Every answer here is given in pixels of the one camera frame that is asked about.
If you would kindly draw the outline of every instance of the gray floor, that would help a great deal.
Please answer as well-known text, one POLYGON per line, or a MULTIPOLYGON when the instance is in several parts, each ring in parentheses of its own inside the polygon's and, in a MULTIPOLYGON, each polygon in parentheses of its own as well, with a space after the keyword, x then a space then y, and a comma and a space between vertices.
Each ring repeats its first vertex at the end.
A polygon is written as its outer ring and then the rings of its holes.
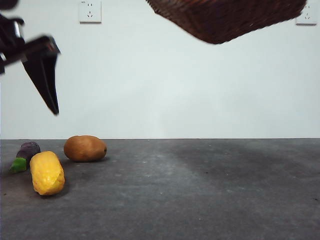
POLYGON ((105 140, 90 163, 38 140, 65 171, 51 197, 8 173, 23 142, 1 141, 3 240, 320 239, 320 139, 105 140))

